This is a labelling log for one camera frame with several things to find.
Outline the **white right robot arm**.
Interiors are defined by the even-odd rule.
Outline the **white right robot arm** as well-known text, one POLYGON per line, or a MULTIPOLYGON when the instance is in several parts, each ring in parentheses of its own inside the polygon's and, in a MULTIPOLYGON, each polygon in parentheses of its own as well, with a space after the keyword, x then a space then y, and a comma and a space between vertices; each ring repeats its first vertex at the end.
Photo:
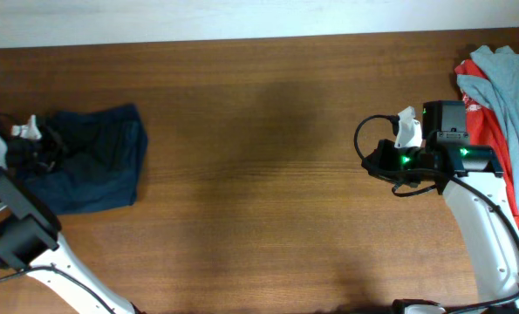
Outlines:
POLYGON ((408 107, 385 117, 395 140, 380 140, 361 165, 399 188, 430 182, 454 215, 474 268, 478 300, 446 306, 423 299, 396 299, 392 313, 519 313, 519 229, 509 207, 503 170, 489 146, 473 146, 463 104, 426 103, 423 119, 408 107))

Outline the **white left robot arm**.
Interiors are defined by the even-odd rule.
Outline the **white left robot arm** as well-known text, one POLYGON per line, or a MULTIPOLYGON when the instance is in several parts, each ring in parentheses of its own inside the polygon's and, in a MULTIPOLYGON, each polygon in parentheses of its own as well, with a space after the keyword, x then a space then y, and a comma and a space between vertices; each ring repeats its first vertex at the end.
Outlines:
POLYGON ((0 283, 29 276, 78 313, 139 313, 75 256, 57 216, 11 177, 7 151, 0 135, 0 269, 14 271, 0 283))

